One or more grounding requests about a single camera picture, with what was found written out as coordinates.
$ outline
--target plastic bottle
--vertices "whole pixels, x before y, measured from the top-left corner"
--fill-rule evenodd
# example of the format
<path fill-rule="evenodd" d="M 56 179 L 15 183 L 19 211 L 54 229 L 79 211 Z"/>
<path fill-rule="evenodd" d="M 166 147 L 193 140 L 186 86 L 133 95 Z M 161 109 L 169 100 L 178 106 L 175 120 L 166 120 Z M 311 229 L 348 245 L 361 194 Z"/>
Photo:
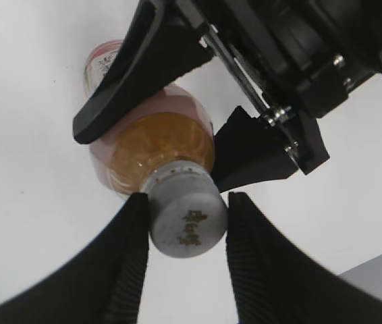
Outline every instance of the plastic bottle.
<path fill-rule="evenodd" d="M 97 47 L 85 69 L 91 95 L 113 63 L 120 40 Z M 213 130 L 202 106 L 171 84 L 141 103 L 90 145 L 100 181 L 122 196 L 148 194 L 151 237 L 172 257 L 193 257 L 216 245 L 227 209 L 210 172 Z"/>

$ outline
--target gray bottle cap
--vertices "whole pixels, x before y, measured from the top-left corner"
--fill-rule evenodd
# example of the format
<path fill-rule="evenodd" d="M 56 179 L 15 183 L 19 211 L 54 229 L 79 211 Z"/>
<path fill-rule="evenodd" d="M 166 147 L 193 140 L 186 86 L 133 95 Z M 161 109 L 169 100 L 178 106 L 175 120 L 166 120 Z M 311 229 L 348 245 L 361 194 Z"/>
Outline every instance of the gray bottle cap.
<path fill-rule="evenodd" d="M 210 175 L 190 161 L 174 161 L 156 170 L 142 191 L 149 196 L 151 238 L 175 258 L 200 255 L 227 230 L 227 207 Z"/>

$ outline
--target bottle label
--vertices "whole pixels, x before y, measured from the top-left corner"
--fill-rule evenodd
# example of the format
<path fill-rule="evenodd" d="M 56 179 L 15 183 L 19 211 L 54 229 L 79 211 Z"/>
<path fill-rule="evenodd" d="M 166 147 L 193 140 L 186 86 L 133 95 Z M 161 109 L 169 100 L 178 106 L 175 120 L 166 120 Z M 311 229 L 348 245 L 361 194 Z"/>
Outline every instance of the bottle label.
<path fill-rule="evenodd" d="M 103 81 L 117 56 L 121 44 L 121 40 L 113 40 L 98 46 L 89 55 L 84 69 L 84 92 L 87 97 L 92 96 L 101 81 Z"/>

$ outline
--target white background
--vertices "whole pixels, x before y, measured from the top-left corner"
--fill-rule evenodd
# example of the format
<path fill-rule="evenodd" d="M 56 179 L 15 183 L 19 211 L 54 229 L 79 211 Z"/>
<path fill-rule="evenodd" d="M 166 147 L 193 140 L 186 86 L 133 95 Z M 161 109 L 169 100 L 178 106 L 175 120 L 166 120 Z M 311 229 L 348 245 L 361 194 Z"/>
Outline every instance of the white background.
<path fill-rule="evenodd" d="M 123 38 L 131 0 L 0 1 L 0 302 L 54 271 L 121 207 L 72 139 L 82 72 Z M 219 128 L 252 111 L 219 61 L 179 82 Z M 243 188 L 310 256 L 341 273 L 382 253 L 382 78 L 321 121 L 331 160 L 305 177 Z M 235 323 L 224 246 L 177 261 L 151 249 L 140 323 Z"/>

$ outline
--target orange liquid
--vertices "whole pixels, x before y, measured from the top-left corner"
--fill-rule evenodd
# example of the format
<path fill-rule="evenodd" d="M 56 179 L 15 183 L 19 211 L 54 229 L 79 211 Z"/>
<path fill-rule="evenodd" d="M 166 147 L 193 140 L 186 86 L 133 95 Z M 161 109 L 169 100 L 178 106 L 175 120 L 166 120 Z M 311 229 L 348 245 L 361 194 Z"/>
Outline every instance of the orange liquid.
<path fill-rule="evenodd" d="M 187 160 L 209 173 L 215 162 L 212 137 L 193 119 L 179 113 L 140 118 L 116 139 L 109 163 L 113 189 L 122 194 L 140 191 L 147 177 L 172 161 Z"/>

